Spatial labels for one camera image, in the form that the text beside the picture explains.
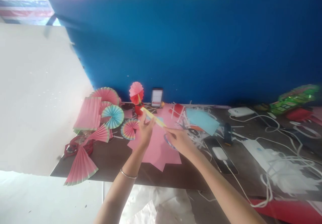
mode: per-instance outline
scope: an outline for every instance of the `blue board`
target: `blue board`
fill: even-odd
[[[49,0],[95,89],[273,102],[321,82],[322,0]]]

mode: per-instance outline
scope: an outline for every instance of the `white power bank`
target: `white power bank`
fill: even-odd
[[[224,150],[220,147],[213,147],[212,148],[212,151],[214,152],[214,154],[216,155],[216,157],[219,159],[219,160],[227,160],[228,157],[227,155],[225,154]]]
[[[237,108],[231,108],[228,110],[228,112],[233,116],[233,117],[243,117],[247,115],[254,114],[255,112],[248,107],[237,107]]]

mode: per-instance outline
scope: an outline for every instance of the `bangle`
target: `bangle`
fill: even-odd
[[[130,179],[136,179],[138,176],[135,176],[135,177],[131,177],[131,176],[128,176],[126,173],[123,172],[123,170],[121,169],[120,172],[127,178],[130,178]]]

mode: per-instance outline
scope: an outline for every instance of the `table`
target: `table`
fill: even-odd
[[[222,126],[226,122],[229,122],[232,126],[245,126],[243,128],[234,128],[234,131],[247,138],[255,139],[256,137],[263,137],[291,147],[290,140],[286,136],[278,132],[265,132],[266,126],[264,126],[258,118],[245,123],[240,123],[230,119],[228,111],[225,109],[212,109],[212,114],[217,117]],[[246,120],[249,118],[250,116],[246,116],[240,118],[240,120]],[[278,117],[277,120],[280,123],[286,125],[289,122],[284,117]],[[314,126],[314,129],[322,133],[322,127],[317,124],[315,125],[316,126]],[[120,128],[121,127],[115,129],[115,131],[118,132],[116,133],[117,136],[121,136]],[[244,188],[246,194],[252,198],[266,197],[266,187],[260,180],[260,174],[264,174],[265,172],[256,162],[256,160],[251,156],[248,150],[237,141],[234,141],[233,145],[229,147],[223,143],[222,138],[217,137],[217,139],[238,169],[239,174],[237,174],[236,177]],[[132,149],[127,146],[128,142],[129,140],[118,138],[113,138],[108,143],[96,141],[94,143],[94,151],[90,155],[90,157],[97,165],[99,170],[90,179],[113,182],[121,167],[124,165],[128,157],[132,153]],[[258,142],[264,148],[271,148],[275,151],[281,151],[287,155],[291,155],[291,152],[287,148],[278,144],[274,144],[262,139],[260,139]],[[305,149],[301,151],[301,154],[316,161],[321,161],[314,154]],[[189,162],[189,160],[187,160],[182,155],[180,155],[180,158],[182,161],[181,165],[166,164],[163,172],[155,168],[150,163],[142,163],[136,184],[192,190],[209,190],[203,177],[198,172],[198,170]],[[68,157],[66,159],[62,158],[57,164],[56,168],[53,170],[51,176],[66,178],[69,174],[73,161],[74,156]],[[213,166],[218,168],[214,160],[212,160],[211,163],[213,164]],[[238,183],[231,174],[225,174],[224,177],[243,195]],[[274,186],[272,189],[275,194],[281,197],[289,198],[289,195],[283,193],[278,187]],[[301,195],[298,196],[298,198],[322,200],[322,194],[321,191],[319,193],[317,191],[314,191],[312,194],[309,193],[308,195]]]

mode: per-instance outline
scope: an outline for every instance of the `green toy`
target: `green toy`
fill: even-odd
[[[281,95],[277,102],[270,104],[270,111],[275,115],[281,115],[304,103],[314,101],[314,94],[319,91],[316,85],[304,85]]]

